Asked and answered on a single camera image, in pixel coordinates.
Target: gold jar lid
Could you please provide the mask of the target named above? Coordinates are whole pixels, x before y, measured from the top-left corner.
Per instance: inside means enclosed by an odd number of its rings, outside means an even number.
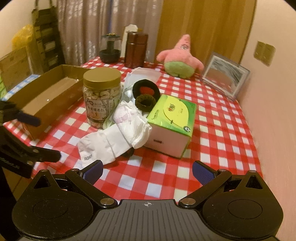
[[[121,73],[115,68],[99,67],[86,71],[83,84],[92,89],[106,90],[120,84]]]

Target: picture frame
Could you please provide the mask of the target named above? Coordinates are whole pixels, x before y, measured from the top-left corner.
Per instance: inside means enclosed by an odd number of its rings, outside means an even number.
[[[213,52],[201,79],[234,101],[249,74],[250,71],[243,66]]]

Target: blue gripper pad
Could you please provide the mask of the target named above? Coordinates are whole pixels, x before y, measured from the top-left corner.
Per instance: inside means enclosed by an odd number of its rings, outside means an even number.
[[[100,160],[96,160],[83,168],[80,173],[82,173],[82,178],[84,180],[93,185],[103,174],[103,163]]]
[[[192,165],[193,176],[202,184],[205,185],[209,181],[215,178],[215,174],[207,168],[200,165],[198,162],[194,162]]]

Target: jar label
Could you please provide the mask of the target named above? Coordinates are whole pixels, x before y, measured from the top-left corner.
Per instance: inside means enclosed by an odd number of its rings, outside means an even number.
[[[86,113],[93,122],[104,123],[120,101],[121,93],[112,99],[85,98]]]

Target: light switch plate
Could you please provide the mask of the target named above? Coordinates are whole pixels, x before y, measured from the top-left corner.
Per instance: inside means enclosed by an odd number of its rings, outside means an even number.
[[[261,60],[261,58],[263,57],[265,47],[266,47],[265,43],[258,41],[255,52],[254,52],[254,58],[256,58],[257,60]]]
[[[262,63],[264,63],[267,66],[270,66],[271,61],[274,57],[274,53],[276,51],[276,48],[272,45],[266,44],[263,56],[261,58]]]

